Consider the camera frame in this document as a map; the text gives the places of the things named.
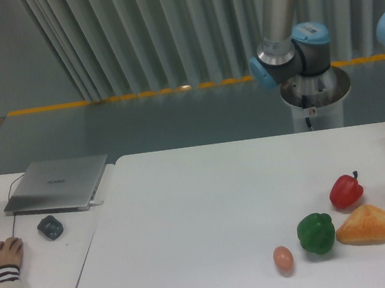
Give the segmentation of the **person's hand on mouse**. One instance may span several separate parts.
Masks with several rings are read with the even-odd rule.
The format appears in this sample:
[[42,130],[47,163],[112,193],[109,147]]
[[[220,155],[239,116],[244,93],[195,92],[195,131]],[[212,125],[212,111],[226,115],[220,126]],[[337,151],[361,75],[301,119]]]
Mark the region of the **person's hand on mouse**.
[[0,242],[0,267],[6,265],[20,267],[23,254],[23,240],[21,238],[9,237]]

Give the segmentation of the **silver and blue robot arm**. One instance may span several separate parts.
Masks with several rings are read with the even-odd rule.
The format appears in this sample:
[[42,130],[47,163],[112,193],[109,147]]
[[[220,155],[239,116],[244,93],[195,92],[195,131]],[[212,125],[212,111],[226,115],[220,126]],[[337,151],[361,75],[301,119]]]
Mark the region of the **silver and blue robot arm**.
[[[317,22],[292,27],[295,0],[263,0],[262,40],[250,59],[253,77],[266,88],[275,88],[294,76],[316,77],[330,68],[330,37]],[[385,13],[376,36],[385,47]]]

